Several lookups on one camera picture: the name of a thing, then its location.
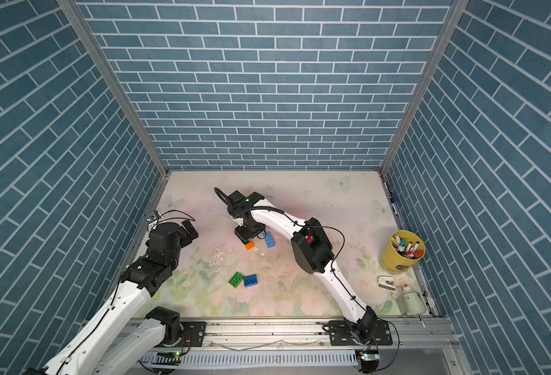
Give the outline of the light blue lego brick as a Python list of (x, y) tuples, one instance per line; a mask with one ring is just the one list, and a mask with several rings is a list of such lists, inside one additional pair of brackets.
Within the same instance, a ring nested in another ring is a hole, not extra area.
[(267, 248), (273, 248), (276, 245), (275, 240), (272, 237), (272, 234), (270, 232), (265, 233), (264, 241), (265, 241), (265, 244), (266, 244)]

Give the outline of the green square lego brick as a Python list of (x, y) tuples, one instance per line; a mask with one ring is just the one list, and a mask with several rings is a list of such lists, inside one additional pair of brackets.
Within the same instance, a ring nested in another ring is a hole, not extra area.
[(238, 288), (238, 286), (244, 282), (244, 275), (240, 272), (234, 273), (234, 275), (229, 279), (228, 283), (233, 288)]

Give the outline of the dark blue lego brick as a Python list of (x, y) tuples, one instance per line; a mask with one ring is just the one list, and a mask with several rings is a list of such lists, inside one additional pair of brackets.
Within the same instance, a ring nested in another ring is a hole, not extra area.
[(244, 287), (248, 288), (258, 284), (258, 278), (256, 274), (244, 276)]

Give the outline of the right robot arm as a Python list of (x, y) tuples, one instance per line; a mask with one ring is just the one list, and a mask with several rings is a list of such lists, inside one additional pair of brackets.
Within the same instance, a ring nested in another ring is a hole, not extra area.
[(374, 344), (377, 314), (342, 275), (326, 234), (328, 227), (322, 226), (316, 218), (305, 220), (291, 216), (257, 192), (248, 196), (238, 191), (226, 195), (219, 188), (214, 192), (237, 223), (234, 232), (244, 245), (268, 227), (289, 240), (297, 265), (322, 281), (341, 309), (353, 339), (362, 345)]

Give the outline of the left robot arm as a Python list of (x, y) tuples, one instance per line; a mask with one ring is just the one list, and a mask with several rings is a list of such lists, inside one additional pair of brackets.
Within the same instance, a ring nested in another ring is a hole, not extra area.
[(88, 324), (54, 357), (27, 374), (124, 374), (158, 345), (176, 347), (186, 338), (178, 312), (157, 307), (120, 343), (114, 340), (179, 265), (181, 250), (197, 239), (191, 220), (158, 220), (147, 251), (120, 275), (110, 297)]

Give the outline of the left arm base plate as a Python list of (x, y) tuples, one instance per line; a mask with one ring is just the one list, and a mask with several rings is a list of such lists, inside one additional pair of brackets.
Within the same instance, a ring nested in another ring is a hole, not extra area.
[(168, 323), (165, 326), (164, 347), (196, 348), (201, 347), (205, 340), (207, 323), (204, 321), (184, 321)]

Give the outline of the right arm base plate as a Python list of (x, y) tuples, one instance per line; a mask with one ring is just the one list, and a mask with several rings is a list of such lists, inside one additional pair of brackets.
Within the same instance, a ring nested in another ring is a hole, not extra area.
[(322, 329), (329, 337), (332, 346), (393, 344), (389, 324), (384, 320), (376, 320), (368, 325), (351, 323), (347, 320), (330, 320), (322, 325)]

